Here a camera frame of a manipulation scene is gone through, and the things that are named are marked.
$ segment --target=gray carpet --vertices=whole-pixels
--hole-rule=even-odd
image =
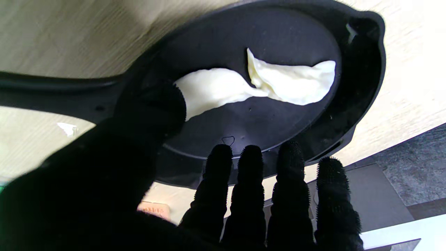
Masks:
[[[373,158],[406,206],[446,197],[446,124]]]

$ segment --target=skillet handle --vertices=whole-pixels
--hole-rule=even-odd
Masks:
[[[59,113],[95,124],[111,117],[122,92],[121,75],[52,78],[0,72],[0,105]]]

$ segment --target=dough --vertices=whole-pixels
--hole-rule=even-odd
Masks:
[[[249,86],[239,73],[223,68],[195,71],[175,83],[186,101],[186,121],[228,103],[268,96],[266,91]]]
[[[248,48],[248,71],[251,83],[268,97],[296,105],[320,101],[335,79],[335,61],[313,67],[274,65],[256,59]]]

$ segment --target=black frying pan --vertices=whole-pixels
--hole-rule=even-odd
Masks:
[[[0,105],[98,123],[144,88],[172,84],[192,71],[228,68],[250,83],[248,47],[274,64],[313,66],[334,60],[335,81],[321,101],[299,106],[253,97],[227,104],[190,119],[159,154],[159,181],[194,188],[213,146],[229,140],[237,158],[246,145],[255,144],[264,151],[267,177],[275,173],[277,146],[288,139],[301,143],[308,163],[349,142],[384,76],[383,35],[379,15],[331,0],[235,4],[168,34],[122,76],[72,80],[2,73]]]

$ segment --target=wooden table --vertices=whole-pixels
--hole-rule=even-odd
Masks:
[[[64,77],[116,75],[175,27],[233,2],[1,1],[0,70]],[[446,122],[446,29],[437,2],[342,2],[378,12],[386,22],[387,70],[381,91],[352,142],[335,155],[348,165]],[[75,125],[74,135],[68,136],[57,123]],[[63,115],[0,107],[0,182],[36,167],[93,126]],[[307,167],[306,181],[314,179],[315,167]],[[271,197],[274,183],[274,177],[263,181],[265,199]],[[193,196],[194,190],[155,183],[144,200],[168,204],[173,222],[179,222]]]

